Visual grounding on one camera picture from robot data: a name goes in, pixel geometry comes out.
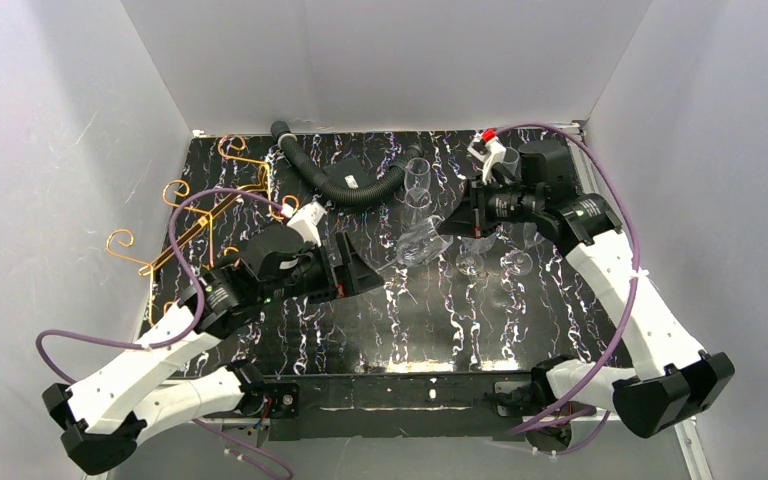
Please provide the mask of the clear stemmed wine glass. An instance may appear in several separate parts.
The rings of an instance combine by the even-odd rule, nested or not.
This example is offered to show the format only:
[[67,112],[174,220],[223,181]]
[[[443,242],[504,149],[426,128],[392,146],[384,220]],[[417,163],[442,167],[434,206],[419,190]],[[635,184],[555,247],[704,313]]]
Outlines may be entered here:
[[396,261],[405,267],[427,264],[446,252],[454,242],[451,235],[441,235],[437,227],[443,218],[431,215],[409,227],[397,240]]

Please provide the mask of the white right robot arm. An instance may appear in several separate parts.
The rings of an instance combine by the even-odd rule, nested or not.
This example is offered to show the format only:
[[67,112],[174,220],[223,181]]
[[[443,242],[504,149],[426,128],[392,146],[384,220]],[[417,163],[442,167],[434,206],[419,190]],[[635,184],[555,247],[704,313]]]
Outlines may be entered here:
[[615,325],[597,361],[559,357],[531,369],[527,398],[542,410],[517,432],[547,427],[549,414],[578,402],[615,413],[633,434],[649,438],[713,404],[735,373],[732,361],[708,352],[682,327],[641,267],[630,226],[603,197],[546,182],[476,179],[437,230],[479,239],[502,223],[535,225]]

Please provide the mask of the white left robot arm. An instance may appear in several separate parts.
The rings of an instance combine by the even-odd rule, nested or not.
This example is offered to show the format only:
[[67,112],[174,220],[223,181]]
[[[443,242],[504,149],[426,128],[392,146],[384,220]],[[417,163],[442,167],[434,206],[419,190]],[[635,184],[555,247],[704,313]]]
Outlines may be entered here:
[[308,304],[358,296],[383,278],[348,236],[335,237],[333,263],[316,227],[269,225],[204,271],[136,342],[81,380],[42,394],[61,429],[68,458],[88,475],[108,472],[148,439],[214,413],[279,405],[284,390],[266,384],[247,360],[178,382],[167,380],[190,360],[260,320],[285,299]]

